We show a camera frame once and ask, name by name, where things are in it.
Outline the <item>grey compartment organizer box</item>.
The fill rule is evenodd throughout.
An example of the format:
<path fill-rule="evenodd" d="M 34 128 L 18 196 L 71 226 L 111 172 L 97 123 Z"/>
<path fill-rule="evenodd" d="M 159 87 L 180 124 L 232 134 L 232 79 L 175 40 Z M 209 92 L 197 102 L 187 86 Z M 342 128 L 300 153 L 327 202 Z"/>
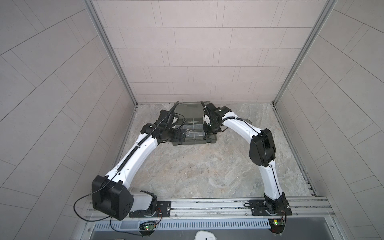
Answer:
<path fill-rule="evenodd" d="M 186 120 L 172 140 L 173 146 L 215 144 L 217 142 L 216 135 L 208 135 L 204 131 L 204 110 L 200 102 L 181 103 L 176 107 L 175 114 L 178 114 L 179 117 L 175 128 L 180 127 L 184 117 Z"/>

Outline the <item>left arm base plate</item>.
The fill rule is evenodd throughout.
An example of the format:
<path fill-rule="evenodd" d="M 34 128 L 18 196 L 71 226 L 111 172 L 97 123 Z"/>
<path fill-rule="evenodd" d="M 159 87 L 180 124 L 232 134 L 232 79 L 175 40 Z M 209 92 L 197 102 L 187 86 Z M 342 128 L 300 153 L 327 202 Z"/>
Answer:
<path fill-rule="evenodd" d="M 171 201 L 156 201 L 150 204 L 147 210 L 138 210 L 129 213 L 130 218 L 154 218 L 170 216 Z"/>

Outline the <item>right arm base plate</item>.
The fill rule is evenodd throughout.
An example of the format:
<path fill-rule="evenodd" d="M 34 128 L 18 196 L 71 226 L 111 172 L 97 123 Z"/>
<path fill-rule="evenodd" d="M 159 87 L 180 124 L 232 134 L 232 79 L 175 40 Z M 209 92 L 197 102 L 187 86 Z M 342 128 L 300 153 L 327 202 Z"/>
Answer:
<path fill-rule="evenodd" d="M 292 210 L 287 200 L 249 200 L 244 203 L 249 208 L 252 216 L 291 216 Z"/>

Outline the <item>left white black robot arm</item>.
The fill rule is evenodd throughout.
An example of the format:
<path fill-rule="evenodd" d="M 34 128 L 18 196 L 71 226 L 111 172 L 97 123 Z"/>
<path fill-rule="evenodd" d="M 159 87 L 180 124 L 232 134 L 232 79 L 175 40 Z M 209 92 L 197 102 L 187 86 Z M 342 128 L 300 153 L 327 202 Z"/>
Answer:
<path fill-rule="evenodd" d="M 123 220 L 131 212 L 152 216 L 157 211 L 157 196 L 150 192 L 131 193 L 131 183 L 155 148 L 161 143 L 172 142 L 180 128 L 176 106 L 162 110 L 158 120 L 143 126 L 135 144 L 120 162 L 105 176 L 96 176 L 92 182 L 93 208 L 117 220 Z"/>

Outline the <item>aluminium mounting rail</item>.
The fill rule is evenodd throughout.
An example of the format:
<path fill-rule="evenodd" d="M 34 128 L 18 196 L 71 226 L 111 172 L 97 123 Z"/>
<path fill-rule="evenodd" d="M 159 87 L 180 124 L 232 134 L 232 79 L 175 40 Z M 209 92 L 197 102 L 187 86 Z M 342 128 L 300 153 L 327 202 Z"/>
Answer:
<path fill-rule="evenodd" d="M 295 221 L 303 220 L 299 225 L 304 230 L 310 227 L 325 228 L 331 232 L 338 229 L 336 215 L 326 197 L 288 197 L 292 210 L 291 216 L 252 216 L 244 203 L 262 198 L 229 198 L 229 199 L 169 199 L 171 201 L 170 216 L 154 218 L 111 219 L 104 214 L 88 208 L 83 237 L 96 232 L 130 232 L 139 233 L 139 225 L 147 221 L 156 221 L 155 231 L 171 230 L 232 230 L 232 229 L 270 229 L 269 219 L 283 219 L 285 229 L 292 227 Z"/>

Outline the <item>left green circuit board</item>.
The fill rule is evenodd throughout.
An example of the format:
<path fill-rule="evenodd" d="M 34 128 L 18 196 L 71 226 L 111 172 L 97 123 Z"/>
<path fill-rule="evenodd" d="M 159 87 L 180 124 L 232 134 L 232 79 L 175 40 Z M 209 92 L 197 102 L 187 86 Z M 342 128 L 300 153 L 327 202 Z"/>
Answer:
<path fill-rule="evenodd" d="M 143 236 L 149 236 L 155 232 L 156 227 L 156 221 L 147 221 L 139 225 L 139 232 Z"/>

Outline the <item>white round object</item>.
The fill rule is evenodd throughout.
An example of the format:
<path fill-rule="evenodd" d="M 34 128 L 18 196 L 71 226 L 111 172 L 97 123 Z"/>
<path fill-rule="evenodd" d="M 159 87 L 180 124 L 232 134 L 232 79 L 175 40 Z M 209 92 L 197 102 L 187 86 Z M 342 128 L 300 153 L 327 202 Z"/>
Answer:
<path fill-rule="evenodd" d="M 194 240 L 217 240 L 216 236 L 208 231 L 198 231 Z"/>

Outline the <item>right circuit board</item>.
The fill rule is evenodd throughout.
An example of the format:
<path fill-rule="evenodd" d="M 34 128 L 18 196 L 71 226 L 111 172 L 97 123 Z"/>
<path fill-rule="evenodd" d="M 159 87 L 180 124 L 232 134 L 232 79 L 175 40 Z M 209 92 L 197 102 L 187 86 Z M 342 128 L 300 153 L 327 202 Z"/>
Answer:
<path fill-rule="evenodd" d="M 273 234 L 281 234 L 285 229 L 285 221 L 283 219 L 269 219 L 270 229 Z"/>

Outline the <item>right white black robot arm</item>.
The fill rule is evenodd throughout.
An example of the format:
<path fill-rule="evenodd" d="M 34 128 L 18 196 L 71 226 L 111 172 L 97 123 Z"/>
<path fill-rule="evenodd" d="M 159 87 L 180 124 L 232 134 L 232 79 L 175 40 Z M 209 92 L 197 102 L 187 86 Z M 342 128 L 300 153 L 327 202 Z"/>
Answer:
<path fill-rule="evenodd" d="M 203 106 L 203 128 L 206 134 L 214 135 L 227 127 L 243 137 L 250 145 L 249 157 L 258 166 L 264 183 L 264 202 L 258 208 L 269 215 L 289 215 L 289 204 L 282 190 L 276 171 L 276 146 L 273 134 L 269 129 L 259 129 L 243 118 L 238 117 L 227 107 L 217 108 L 214 104 Z"/>

